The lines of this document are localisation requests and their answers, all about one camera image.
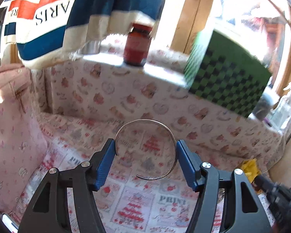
pink fabric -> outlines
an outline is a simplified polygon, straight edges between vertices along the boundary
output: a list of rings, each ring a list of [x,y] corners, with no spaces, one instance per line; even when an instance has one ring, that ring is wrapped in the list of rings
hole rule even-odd
[[[2,66],[0,66],[0,73],[5,72],[5,71],[9,71],[9,70],[13,70],[13,69],[17,69],[17,68],[21,68],[21,67],[23,67],[23,65],[20,63],[2,65]]]
[[[166,80],[156,78],[157,74]],[[257,157],[261,170],[267,173],[282,156],[277,150],[281,135],[171,83],[181,78],[183,75],[151,65],[140,69],[90,60],[33,73],[39,106],[48,105],[54,114],[123,123],[140,118],[157,120],[167,125],[176,139],[191,143],[194,151],[213,151],[214,165],[226,161],[221,155],[237,159],[233,166]]]
[[[47,145],[29,102],[30,72],[0,67],[0,211],[10,212],[32,172],[43,160]]]

curtain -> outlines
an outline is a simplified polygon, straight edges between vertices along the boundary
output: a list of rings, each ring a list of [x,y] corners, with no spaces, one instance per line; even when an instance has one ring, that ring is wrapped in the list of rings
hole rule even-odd
[[[91,41],[127,34],[133,22],[155,25],[163,0],[12,0],[6,43],[22,63],[41,69],[63,62]]]

